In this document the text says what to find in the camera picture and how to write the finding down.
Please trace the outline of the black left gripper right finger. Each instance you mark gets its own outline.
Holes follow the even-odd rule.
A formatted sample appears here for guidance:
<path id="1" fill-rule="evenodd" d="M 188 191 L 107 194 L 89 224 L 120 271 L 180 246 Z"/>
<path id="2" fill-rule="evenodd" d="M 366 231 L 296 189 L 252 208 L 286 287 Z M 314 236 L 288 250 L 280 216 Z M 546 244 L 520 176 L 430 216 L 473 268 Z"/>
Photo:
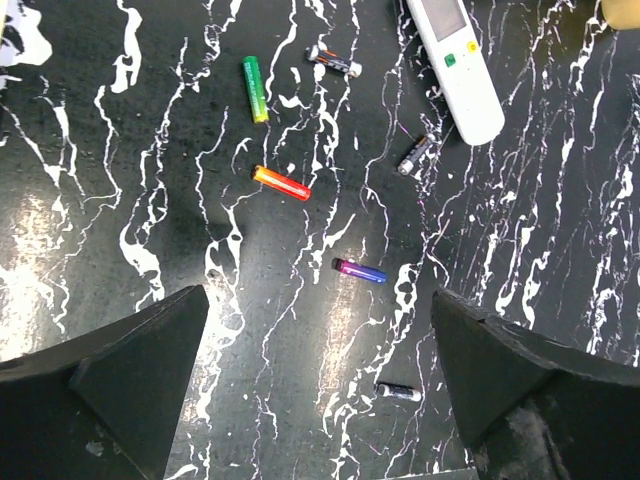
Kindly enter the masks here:
<path id="1" fill-rule="evenodd" d="M 636 479 L 639 371 L 447 291 L 431 323 L 463 445 L 481 479 Z"/>

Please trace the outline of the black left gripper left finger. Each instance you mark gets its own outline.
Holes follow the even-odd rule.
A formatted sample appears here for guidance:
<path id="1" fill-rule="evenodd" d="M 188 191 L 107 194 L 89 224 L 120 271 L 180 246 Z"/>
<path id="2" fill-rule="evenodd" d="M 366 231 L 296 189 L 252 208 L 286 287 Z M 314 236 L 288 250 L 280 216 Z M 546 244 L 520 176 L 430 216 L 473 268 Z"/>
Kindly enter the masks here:
<path id="1" fill-rule="evenodd" d="M 201 285 L 1 364 L 4 479 L 160 479 L 207 320 Z"/>

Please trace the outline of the white remote control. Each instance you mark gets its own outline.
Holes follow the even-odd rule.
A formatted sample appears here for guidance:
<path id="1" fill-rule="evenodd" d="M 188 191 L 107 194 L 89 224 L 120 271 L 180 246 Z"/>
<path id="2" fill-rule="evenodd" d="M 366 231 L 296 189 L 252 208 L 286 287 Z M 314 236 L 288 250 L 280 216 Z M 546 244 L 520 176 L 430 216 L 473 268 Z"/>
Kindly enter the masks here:
<path id="1" fill-rule="evenodd" d="M 463 2 L 408 0 L 407 6 L 462 140 L 493 141 L 505 116 Z"/>

